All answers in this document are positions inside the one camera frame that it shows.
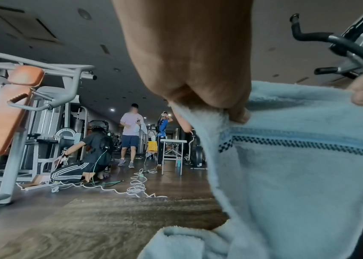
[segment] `blue shorts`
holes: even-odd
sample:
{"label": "blue shorts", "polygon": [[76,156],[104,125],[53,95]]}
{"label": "blue shorts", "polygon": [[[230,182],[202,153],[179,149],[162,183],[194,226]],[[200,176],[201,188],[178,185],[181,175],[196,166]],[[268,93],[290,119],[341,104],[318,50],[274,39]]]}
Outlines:
{"label": "blue shorts", "polygon": [[139,146],[139,136],[122,136],[122,148],[138,147]]}

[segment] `white table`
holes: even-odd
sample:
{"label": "white table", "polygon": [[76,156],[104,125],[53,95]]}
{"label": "white table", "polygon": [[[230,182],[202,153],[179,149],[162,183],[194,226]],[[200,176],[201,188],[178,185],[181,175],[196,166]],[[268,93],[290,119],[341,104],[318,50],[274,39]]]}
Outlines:
{"label": "white table", "polygon": [[[183,151],[184,151],[184,143],[187,143],[187,140],[167,140],[161,139],[161,143],[164,143],[163,148],[163,160],[162,160],[162,168],[161,168],[161,175],[164,174],[164,160],[174,160],[177,162],[180,161],[180,176],[183,173]],[[166,150],[166,144],[171,144],[171,149]],[[178,151],[178,145],[181,144],[181,154]]]}

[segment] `checkered towel stripe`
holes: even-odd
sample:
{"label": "checkered towel stripe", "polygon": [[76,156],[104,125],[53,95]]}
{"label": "checkered towel stripe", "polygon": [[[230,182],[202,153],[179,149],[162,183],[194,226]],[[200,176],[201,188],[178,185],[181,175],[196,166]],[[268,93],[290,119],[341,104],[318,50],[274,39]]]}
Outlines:
{"label": "checkered towel stripe", "polygon": [[350,146],[341,146],[336,144],[326,144],[326,143],[317,143],[317,142],[299,141],[299,140],[273,140],[273,139],[265,139],[259,137],[244,137],[244,136],[233,136],[230,141],[224,142],[218,146],[218,152],[222,153],[224,151],[227,151],[229,148],[232,147],[233,142],[247,142],[260,145],[283,146],[290,148],[315,148],[315,149],[333,150],[333,151],[339,151],[339,152],[363,156],[363,149],[354,148]]}

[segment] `light blue towel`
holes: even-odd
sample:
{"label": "light blue towel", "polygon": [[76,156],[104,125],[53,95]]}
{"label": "light blue towel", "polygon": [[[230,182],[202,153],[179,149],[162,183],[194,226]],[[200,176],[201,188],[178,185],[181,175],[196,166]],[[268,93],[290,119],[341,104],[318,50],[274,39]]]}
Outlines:
{"label": "light blue towel", "polygon": [[230,220],[161,229],[139,259],[347,259],[363,229],[363,107],[351,92],[253,82],[250,121],[174,107]]}

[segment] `person in blue shirt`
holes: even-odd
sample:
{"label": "person in blue shirt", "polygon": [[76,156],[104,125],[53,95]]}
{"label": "person in blue shirt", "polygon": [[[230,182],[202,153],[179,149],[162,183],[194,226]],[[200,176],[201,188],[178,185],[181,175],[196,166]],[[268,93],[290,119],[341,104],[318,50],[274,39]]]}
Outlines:
{"label": "person in blue shirt", "polygon": [[161,139],[166,138],[166,126],[173,119],[168,115],[166,111],[161,114],[161,118],[157,121],[157,166],[162,166],[164,143],[161,143]]}

